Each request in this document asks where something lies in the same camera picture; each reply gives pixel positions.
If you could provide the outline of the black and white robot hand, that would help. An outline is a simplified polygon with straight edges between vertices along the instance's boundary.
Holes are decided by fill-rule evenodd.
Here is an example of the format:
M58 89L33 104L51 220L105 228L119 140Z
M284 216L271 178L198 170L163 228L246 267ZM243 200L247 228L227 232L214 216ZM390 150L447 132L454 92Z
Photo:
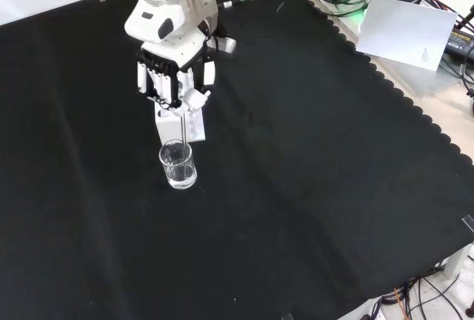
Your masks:
M124 28L141 42L138 91L179 117L206 104L217 55L236 48L218 19L216 0L138 0Z

